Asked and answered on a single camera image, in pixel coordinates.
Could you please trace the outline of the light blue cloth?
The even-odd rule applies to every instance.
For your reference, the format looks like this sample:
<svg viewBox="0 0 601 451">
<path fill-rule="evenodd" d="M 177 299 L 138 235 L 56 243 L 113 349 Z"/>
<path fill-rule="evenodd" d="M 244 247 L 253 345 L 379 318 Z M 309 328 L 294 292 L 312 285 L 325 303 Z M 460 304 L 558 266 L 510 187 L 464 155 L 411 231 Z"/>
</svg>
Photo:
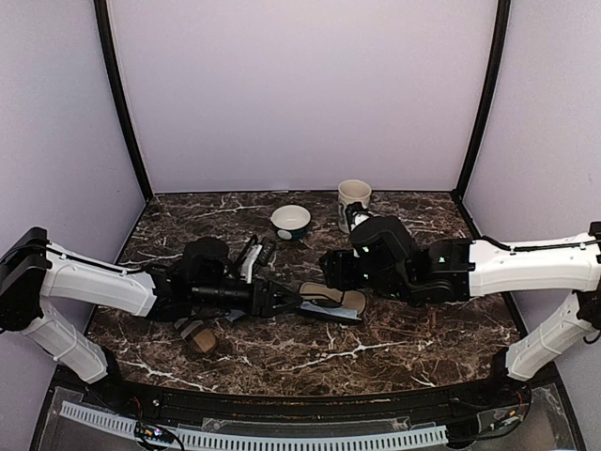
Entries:
<svg viewBox="0 0 601 451">
<path fill-rule="evenodd" d="M 312 303 L 303 303 L 300 310 L 310 314 L 317 314 L 331 319 L 358 319 L 358 312 L 345 307 L 323 307 Z"/>
<path fill-rule="evenodd" d="M 243 319 L 246 314 L 241 310 L 231 310 L 224 317 L 229 322 L 236 322 L 237 320 Z"/>
</svg>

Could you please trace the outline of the black checkered glasses case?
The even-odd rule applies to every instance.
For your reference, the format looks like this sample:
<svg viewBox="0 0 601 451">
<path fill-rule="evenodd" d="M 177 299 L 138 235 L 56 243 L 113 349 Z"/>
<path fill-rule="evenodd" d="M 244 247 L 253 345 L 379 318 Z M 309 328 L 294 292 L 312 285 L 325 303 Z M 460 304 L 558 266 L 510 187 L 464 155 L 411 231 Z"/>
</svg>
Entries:
<svg viewBox="0 0 601 451">
<path fill-rule="evenodd" d="M 340 291 L 319 283 L 305 282 L 300 286 L 299 294 L 302 297 L 297 310 L 300 315 L 344 325 L 362 323 L 366 297 L 360 291 Z"/>
</svg>

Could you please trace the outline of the black aviator sunglasses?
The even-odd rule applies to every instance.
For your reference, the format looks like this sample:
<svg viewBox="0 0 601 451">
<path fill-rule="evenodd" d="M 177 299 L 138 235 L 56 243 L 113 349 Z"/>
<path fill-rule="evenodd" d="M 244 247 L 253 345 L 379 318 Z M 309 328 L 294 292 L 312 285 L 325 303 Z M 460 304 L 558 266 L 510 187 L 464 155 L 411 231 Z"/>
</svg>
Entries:
<svg viewBox="0 0 601 451">
<path fill-rule="evenodd" d="M 303 296 L 311 303 L 323 307 L 345 307 L 362 310 L 365 308 L 365 296 L 359 291 L 340 291 L 325 286 L 310 286 Z"/>
</svg>

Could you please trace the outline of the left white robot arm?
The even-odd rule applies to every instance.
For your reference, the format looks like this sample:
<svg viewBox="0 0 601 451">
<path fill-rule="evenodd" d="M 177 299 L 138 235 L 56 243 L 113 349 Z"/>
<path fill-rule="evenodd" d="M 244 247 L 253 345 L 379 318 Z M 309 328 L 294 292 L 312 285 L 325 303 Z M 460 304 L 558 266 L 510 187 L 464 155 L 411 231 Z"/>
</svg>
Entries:
<svg viewBox="0 0 601 451">
<path fill-rule="evenodd" d="M 272 318 L 301 305 L 295 292 L 255 279 L 259 254 L 251 237 L 236 259 L 228 245 L 203 237 L 185 245 L 169 267 L 125 268 L 72 253 L 49 241 L 44 228 L 28 230 L 1 258 L 1 329 L 20 333 L 70 368 L 113 410 L 132 402 L 132 389 L 119 376 L 108 350 L 89 341 L 51 304 L 72 299 L 125 311 L 158 322 L 189 317 L 207 305 L 244 315 Z"/>
</svg>

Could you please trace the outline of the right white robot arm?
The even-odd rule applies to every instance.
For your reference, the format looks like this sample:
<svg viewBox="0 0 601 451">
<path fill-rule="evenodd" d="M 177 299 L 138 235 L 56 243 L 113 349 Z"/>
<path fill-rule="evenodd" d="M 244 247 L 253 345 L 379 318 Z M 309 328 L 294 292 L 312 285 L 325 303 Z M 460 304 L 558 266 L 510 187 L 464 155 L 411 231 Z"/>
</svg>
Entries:
<svg viewBox="0 0 601 451">
<path fill-rule="evenodd" d="M 502 243 L 440 240 L 420 248 L 393 216 L 361 215 L 348 250 L 319 260 L 328 287 L 369 288 L 380 296 L 422 306 L 465 302 L 489 294 L 566 289 L 558 309 L 520 341 L 499 351 L 479 398 L 498 408 L 516 390 L 580 339 L 600 329 L 600 224 L 551 240 Z"/>
</svg>

